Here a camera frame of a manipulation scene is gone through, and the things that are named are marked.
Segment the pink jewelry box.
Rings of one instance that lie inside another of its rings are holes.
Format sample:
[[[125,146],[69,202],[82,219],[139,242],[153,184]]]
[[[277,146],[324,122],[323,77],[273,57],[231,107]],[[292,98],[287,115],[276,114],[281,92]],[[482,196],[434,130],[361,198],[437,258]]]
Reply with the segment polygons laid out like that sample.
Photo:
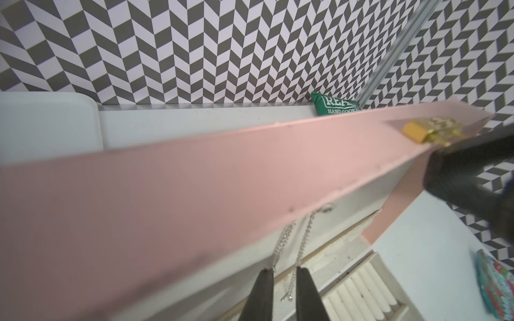
[[[180,280],[430,150],[402,134],[491,113],[364,110],[4,167],[1,319],[77,320]]]

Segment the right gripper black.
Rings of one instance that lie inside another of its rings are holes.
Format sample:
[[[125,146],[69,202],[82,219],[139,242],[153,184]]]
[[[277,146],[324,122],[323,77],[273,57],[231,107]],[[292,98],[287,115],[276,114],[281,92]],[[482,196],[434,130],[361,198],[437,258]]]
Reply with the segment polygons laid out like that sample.
[[[431,195],[469,211],[490,229],[513,242],[513,181],[503,192],[480,186],[481,169],[513,158],[513,125],[462,140],[434,151],[428,160],[423,186]]]

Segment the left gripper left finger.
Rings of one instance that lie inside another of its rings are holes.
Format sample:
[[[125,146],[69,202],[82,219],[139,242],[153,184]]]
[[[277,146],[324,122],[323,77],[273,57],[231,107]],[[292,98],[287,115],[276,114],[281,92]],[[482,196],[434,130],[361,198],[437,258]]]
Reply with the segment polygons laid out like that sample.
[[[273,319],[274,272],[263,269],[258,274],[242,309],[239,321],[271,321]]]

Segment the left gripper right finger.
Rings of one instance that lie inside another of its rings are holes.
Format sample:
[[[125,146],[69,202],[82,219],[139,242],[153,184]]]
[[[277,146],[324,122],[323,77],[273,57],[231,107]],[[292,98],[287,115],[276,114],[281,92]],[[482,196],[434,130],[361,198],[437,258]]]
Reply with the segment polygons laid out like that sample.
[[[297,267],[296,318],[298,321],[330,321],[322,299],[307,268]]]

